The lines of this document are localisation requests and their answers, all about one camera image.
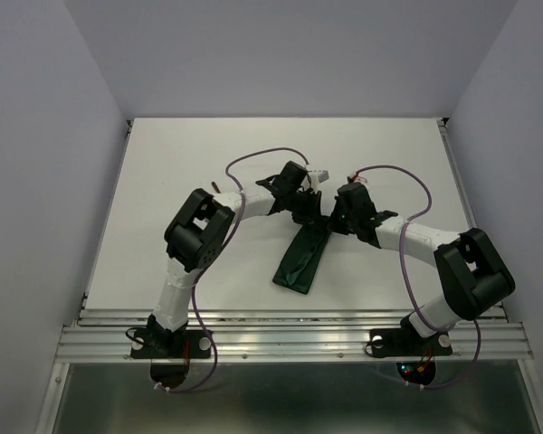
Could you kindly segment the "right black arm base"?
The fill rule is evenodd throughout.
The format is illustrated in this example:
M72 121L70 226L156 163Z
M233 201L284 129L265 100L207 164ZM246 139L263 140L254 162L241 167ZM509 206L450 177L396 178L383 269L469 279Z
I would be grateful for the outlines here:
M420 336L408 317L395 328L372 328L364 352L374 358L420 357L423 355L449 356L453 354L451 339L447 333L434 332Z

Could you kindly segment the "dark green cloth napkin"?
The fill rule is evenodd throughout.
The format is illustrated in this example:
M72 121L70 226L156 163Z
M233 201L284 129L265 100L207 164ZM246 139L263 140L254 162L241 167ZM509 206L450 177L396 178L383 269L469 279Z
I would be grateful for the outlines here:
M308 295L330 234L326 228L301 226L285 251L272 283Z

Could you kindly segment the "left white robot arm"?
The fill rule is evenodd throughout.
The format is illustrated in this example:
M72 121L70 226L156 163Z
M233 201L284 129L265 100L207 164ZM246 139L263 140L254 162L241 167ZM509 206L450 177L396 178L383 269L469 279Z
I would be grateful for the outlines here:
M148 319L152 345L164 356L177 354L188 305L199 277L219 257L241 221L287 211L300 230L286 250L272 281L301 294L310 291L329 238L321 213L320 184L326 170L309 170L292 161L271 175L233 193L195 189L167 226L167 276Z

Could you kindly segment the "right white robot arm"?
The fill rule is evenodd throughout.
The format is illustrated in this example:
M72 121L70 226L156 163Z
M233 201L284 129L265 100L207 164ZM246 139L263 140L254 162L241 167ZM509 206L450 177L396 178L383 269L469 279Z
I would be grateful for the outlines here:
M414 311L401 323L398 342L418 353L435 333L445 333L462 320L473 321L515 291L516 284L485 231L442 231L413 223L395 212L376 209L361 183L337 190L329 227L356 236L377 249L396 251L405 284L407 256L438 273L442 294L420 306L408 289Z

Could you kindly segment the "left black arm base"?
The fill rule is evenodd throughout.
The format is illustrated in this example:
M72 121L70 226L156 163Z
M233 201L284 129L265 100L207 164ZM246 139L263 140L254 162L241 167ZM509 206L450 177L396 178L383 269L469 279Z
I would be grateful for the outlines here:
M212 345L202 330L168 332L146 326L130 327L125 336L131 343L130 357L135 360L206 360Z

